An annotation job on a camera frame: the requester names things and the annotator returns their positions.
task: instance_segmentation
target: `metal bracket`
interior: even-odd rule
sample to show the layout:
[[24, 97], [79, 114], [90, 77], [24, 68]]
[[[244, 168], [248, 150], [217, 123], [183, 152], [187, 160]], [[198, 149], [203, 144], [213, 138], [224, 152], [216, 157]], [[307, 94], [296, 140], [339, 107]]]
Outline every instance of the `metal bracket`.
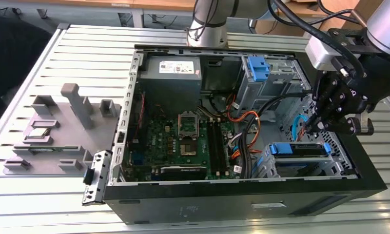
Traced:
[[111, 161], [112, 151], [110, 150], [100, 151], [94, 156], [91, 168], [88, 168], [84, 175], [87, 187], [83, 206], [106, 204], [103, 198], [110, 176]]

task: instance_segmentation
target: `white label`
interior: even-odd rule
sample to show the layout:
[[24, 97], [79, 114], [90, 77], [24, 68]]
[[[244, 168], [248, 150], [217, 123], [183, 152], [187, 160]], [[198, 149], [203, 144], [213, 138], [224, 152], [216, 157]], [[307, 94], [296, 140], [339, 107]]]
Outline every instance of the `white label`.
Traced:
[[195, 62], [192, 61], [162, 61], [159, 73], [194, 74]]
[[236, 110], [239, 110], [240, 105], [236, 102], [233, 102], [232, 106], [235, 107]]
[[287, 207], [284, 203], [255, 203], [252, 204], [252, 208], [276, 208], [276, 207]]
[[112, 3], [112, 6], [131, 7], [130, 4], [122, 4], [122, 3]]
[[243, 170], [243, 167], [236, 165], [235, 166], [235, 172], [236, 173], [241, 173], [241, 170]]

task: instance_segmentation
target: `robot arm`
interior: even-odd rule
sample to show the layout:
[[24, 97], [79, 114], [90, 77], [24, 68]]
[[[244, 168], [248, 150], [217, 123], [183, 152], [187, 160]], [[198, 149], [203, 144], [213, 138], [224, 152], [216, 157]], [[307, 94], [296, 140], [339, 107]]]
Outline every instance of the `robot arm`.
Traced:
[[[363, 25], [363, 30], [331, 29], [328, 35], [312, 27], [315, 22], [303, 21], [281, 0], [196, 1], [188, 45], [225, 47], [227, 18], [256, 19], [268, 11], [272, 3], [292, 22], [279, 18], [271, 9], [273, 16], [313, 35], [307, 54], [320, 74], [313, 86], [316, 105], [307, 122], [307, 132], [372, 135], [375, 128], [368, 113], [390, 95], [390, 0], [384, 0], [368, 23], [352, 11], [353, 22]], [[349, 114], [356, 114], [356, 117], [345, 119]]]
[[[352, 76], [353, 67], [344, 57], [316, 38], [309, 40], [307, 54], [321, 72], [307, 131], [372, 135], [375, 127], [368, 113], [390, 95], [390, 0], [384, 1], [363, 30], [331, 29], [329, 35], [359, 57], [365, 76]], [[356, 117], [345, 119], [348, 114]]]

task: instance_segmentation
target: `motherboard chip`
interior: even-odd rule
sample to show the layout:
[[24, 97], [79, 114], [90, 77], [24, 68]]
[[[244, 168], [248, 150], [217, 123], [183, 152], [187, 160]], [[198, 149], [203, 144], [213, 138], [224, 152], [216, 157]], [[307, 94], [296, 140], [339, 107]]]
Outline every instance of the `motherboard chip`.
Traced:
[[196, 156], [198, 140], [182, 140], [180, 149], [182, 149], [183, 156]]

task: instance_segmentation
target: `aluminum table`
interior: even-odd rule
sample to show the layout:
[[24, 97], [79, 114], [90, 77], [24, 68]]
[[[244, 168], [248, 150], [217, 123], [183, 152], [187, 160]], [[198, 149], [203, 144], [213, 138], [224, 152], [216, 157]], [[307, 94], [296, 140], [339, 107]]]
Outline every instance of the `aluminum table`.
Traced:
[[[84, 25], [58, 29], [0, 120], [0, 233], [390, 234], [390, 98], [371, 114], [376, 134], [360, 137], [389, 189], [319, 216], [127, 226], [108, 205], [82, 206], [83, 178], [3, 174], [12, 144], [20, 141], [34, 114], [36, 95], [54, 95], [58, 102], [66, 101], [60, 88], [70, 82], [80, 85], [80, 95], [90, 96], [91, 102], [111, 98], [120, 103], [130, 83], [135, 44], [186, 45], [186, 42], [180, 30]], [[303, 52], [307, 39], [229, 33], [228, 44], [231, 48]]]

